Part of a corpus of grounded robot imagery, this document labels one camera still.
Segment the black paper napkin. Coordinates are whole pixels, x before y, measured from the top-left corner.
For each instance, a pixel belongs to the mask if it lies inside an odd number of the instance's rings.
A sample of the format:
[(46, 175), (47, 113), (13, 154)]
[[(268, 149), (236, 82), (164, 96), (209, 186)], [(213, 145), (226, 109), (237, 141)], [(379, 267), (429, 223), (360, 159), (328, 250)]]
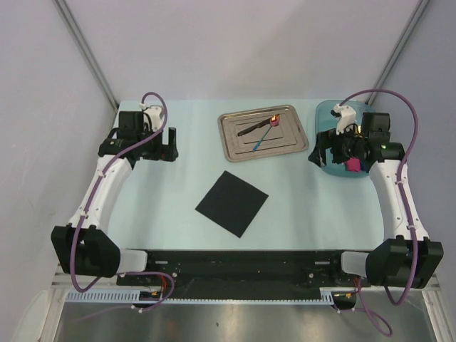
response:
[(224, 171), (195, 210), (241, 238), (268, 197), (265, 192)]

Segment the dark knife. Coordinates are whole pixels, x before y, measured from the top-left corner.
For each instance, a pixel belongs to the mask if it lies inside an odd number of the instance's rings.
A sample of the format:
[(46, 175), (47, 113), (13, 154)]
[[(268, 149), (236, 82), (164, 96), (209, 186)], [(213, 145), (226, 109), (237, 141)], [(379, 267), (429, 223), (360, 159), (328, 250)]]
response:
[(259, 129), (259, 128), (264, 127), (265, 125), (269, 125), (269, 124), (270, 124), (270, 121), (271, 121), (270, 118), (268, 118), (268, 119), (266, 119), (266, 120), (263, 120), (263, 121), (261, 121), (261, 122), (259, 122), (259, 123), (256, 123), (256, 124), (253, 125), (253, 126), (250, 126), (250, 127), (246, 128), (246, 129), (244, 129), (244, 130), (238, 132), (237, 135), (238, 135), (238, 136), (246, 135), (246, 134), (248, 134), (248, 133), (250, 133), (250, 132), (252, 132), (252, 131), (254, 131), (254, 130), (256, 130), (256, 129)]

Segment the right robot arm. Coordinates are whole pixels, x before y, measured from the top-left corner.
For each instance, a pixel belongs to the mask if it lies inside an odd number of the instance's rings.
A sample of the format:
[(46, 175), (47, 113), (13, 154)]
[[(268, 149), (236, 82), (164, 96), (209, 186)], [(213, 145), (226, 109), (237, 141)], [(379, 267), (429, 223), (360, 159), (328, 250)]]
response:
[(383, 218), (384, 240), (370, 252), (343, 252), (328, 268), (329, 279), (345, 286), (354, 275), (374, 286), (423, 289), (443, 257), (441, 243), (430, 240), (414, 208), (404, 164), (405, 152), (390, 133), (353, 131), (319, 132), (309, 161), (326, 166), (326, 153), (334, 163), (360, 160), (374, 184)]

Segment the iridescent spoon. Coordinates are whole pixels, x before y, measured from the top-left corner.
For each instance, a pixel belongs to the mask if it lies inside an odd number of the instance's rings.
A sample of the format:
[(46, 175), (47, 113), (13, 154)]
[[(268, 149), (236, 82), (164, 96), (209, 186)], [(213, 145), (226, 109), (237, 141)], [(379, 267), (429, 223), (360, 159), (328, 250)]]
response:
[(279, 125), (279, 122), (280, 122), (280, 115), (273, 115), (271, 116), (269, 119), (267, 120), (263, 120), (262, 122), (260, 122), (257, 127), (258, 128), (262, 128), (264, 126), (269, 126), (267, 128), (267, 130), (265, 131), (265, 133), (262, 135), (262, 137), (259, 139), (259, 141), (256, 143), (256, 145), (253, 147), (252, 151), (253, 152), (256, 152), (259, 148), (259, 146), (262, 144), (263, 140), (265, 139), (265, 137), (268, 135), (269, 131), (273, 128), (273, 127), (276, 127)]

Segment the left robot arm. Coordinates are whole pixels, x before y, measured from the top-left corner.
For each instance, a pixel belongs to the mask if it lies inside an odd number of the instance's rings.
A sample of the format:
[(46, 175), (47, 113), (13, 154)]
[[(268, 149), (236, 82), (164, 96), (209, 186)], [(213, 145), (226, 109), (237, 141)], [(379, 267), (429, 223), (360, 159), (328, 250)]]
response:
[(173, 162), (178, 157), (177, 131), (137, 134), (131, 140), (107, 138), (100, 146), (95, 174), (75, 214), (63, 226), (55, 226), (51, 241), (62, 270), (71, 275), (111, 278), (132, 272), (141, 284), (156, 280), (157, 267), (140, 249), (121, 249), (108, 237), (114, 204), (137, 161)]

